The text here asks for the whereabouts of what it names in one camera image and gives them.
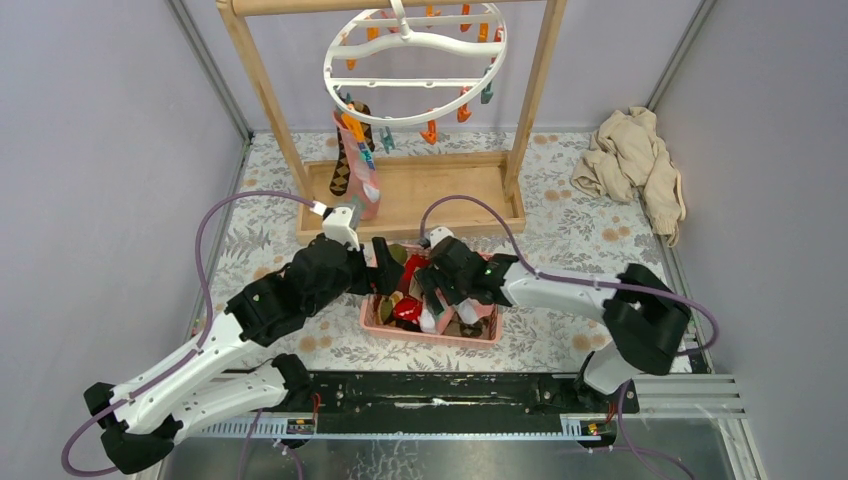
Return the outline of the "plain red sock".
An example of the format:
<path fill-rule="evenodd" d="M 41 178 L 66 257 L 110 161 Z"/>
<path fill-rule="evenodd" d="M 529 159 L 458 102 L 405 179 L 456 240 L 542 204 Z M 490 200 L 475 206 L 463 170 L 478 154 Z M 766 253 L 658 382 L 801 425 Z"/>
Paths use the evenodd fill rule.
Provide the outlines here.
<path fill-rule="evenodd" d="M 426 268 L 429 265 L 430 261 L 425 256 L 418 254 L 410 255 L 404 265 L 404 273 L 399 282 L 398 289 L 402 292 L 408 293 L 415 272 L 419 269 Z"/>

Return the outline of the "pink sock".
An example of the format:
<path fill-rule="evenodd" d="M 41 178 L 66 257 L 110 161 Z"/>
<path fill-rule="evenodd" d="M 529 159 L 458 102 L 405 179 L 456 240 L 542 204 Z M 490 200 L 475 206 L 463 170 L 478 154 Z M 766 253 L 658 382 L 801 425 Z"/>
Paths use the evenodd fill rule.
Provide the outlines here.
<path fill-rule="evenodd" d="M 443 335 L 442 332 L 454 315 L 458 315 L 467 324 L 474 324 L 480 317 L 492 315 L 495 312 L 494 305 L 484 305 L 470 299 L 454 306 L 448 306 L 445 303 L 442 303 L 442 305 L 443 310 L 439 314 L 433 313 L 427 306 L 423 306 L 419 326 L 423 333 Z"/>
<path fill-rule="evenodd" d="M 374 151 L 366 144 L 362 122 L 340 111 L 334 113 L 334 122 L 342 131 L 350 167 L 348 190 L 341 197 L 346 203 L 364 209 L 362 220 L 372 220 L 377 216 L 381 201 Z"/>

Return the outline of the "red white patterned sock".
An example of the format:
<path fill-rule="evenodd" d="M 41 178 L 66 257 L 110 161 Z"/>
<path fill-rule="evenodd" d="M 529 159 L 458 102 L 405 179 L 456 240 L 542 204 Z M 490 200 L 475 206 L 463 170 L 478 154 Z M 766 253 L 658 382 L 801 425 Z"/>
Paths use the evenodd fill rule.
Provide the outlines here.
<path fill-rule="evenodd" d="M 392 309 L 392 318 L 398 325 L 420 326 L 420 318 L 423 312 L 423 303 L 414 297 L 404 297 L 399 300 Z"/>

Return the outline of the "brown beige argyle sock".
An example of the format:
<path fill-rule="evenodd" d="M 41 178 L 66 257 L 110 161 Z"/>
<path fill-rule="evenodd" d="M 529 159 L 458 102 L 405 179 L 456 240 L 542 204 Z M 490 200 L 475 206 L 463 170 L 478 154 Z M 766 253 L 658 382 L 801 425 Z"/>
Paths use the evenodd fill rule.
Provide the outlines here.
<path fill-rule="evenodd" d="M 363 133 L 366 139 L 366 144 L 371 151 L 374 151 L 375 143 L 373 139 L 372 127 L 368 123 L 363 123 L 362 126 Z M 335 164 L 335 169 L 333 171 L 332 178 L 330 180 L 329 191 L 334 196 L 341 197 L 345 195 L 348 190 L 350 180 L 350 167 L 345 151 L 345 145 L 343 143 L 342 131 L 339 127 L 336 127 L 336 136 L 338 143 L 338 158 Z"/>

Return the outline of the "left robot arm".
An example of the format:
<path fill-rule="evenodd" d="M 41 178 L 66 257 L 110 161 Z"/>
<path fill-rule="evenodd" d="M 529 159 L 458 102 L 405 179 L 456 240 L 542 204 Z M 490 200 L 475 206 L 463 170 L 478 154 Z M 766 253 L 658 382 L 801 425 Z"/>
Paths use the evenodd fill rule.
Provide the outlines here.
<path fill-rule="evenodd" d="M 277 355 L 217 386 L 211 382 L 236 361 L 267 352 L 344 294 L 393 293 L 404 267 L 384 238 L 373 238 L 372 245 L 376 263 L 370 266 L 363 249 L 316 237 L 283 268 L 231 298 L 209 329 L 136 379 L 89 387 L 84 400 L 114 467 L 124 474 L 143 471 L 187 437 L 244 412 L 310 409 L 312 379 L 295 354 Z"/>

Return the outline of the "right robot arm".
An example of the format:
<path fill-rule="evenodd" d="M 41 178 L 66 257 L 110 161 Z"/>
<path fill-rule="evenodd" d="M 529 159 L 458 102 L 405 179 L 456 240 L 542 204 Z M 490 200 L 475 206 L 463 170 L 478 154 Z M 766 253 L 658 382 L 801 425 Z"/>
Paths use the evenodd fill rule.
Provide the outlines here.
<path fill-rule="evenodd" d="M 601 410 L 635 376 L 670 373 L 691 319 L 690 308 L 640 264 L 616 277 L 532 271 L 517 255 L 484 257 L 451 234 L 430 239 L 429 259 L 425 284 L 440 289 L 451 306 L 534 307 L 602 323 L 610 340 L 587 356 L 573 386 L 575 402 L 589 412 Z"/>

